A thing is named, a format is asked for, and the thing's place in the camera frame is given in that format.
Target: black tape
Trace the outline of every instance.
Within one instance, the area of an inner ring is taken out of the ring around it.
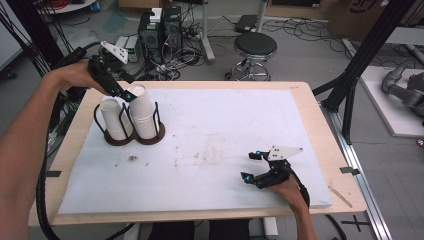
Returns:
[[[358,169],[353,169],[352,167],[342,167],[340,168],[342,173],[352,173],[353,176],[360,174]]]

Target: black stool seat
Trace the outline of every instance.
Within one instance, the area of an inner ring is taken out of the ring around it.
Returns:
[[[274,39],[257,32],[248,32],[237,36],[234,46],[249,55],[269,55],[277,50],[277,43]]]

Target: stain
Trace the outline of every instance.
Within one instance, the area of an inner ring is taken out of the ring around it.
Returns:
[[[334,189],[332,186],[328,186],[328,188],[334,193],[336,194],[336,196],[338,198],[340,198],[340,200],[342,200],[344,203],[346,203],[346,205],[348,205],[350,208],[353,207],[352,203],[350,203],[345,197],[343,197],[343,195],[341,193],[339,193],[336,189]]]
[[[129,156],[128,157],[128,161],[130,161],[130,162],[134,162],[134,161],[136,161],[138,159],[138,157],[137,156]]]

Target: white mat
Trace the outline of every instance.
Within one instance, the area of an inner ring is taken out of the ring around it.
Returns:
[[[303,147],[288,160],[308,188],[311,206],[332,204],[289,91],[148,91],[159,104],[164,139],[113,147],[93,123],[60,214],[287,207],[240,176],[267,172],[268,164],[248,153],[272,145]]]
[[[403,105],[402,101],[392,95],[381,91],[384,77],[393,68],[368,67],[362,74],[362,82],[371,100],[383,118],[392,136],[423,137],[424,127],[421,125],[423,118],[415,115],[410,108]],[[406,69],[398,85],[406,88],[408,79],[412,74],[423,72],[419,69]]]

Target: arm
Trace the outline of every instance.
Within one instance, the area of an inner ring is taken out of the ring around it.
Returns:
[[[299,240],[316,240],[314,226],[308,206],[300,194],[296,180],[290,177],[286,182],[269,187],[289,204],[297,224],[297,237]]]
[[[94,87],[87,62],[46,74],[25,106],[0,137],[0,238],[26,239],[29,211],[44,159],[46,134],[54,102],[71,86]]]

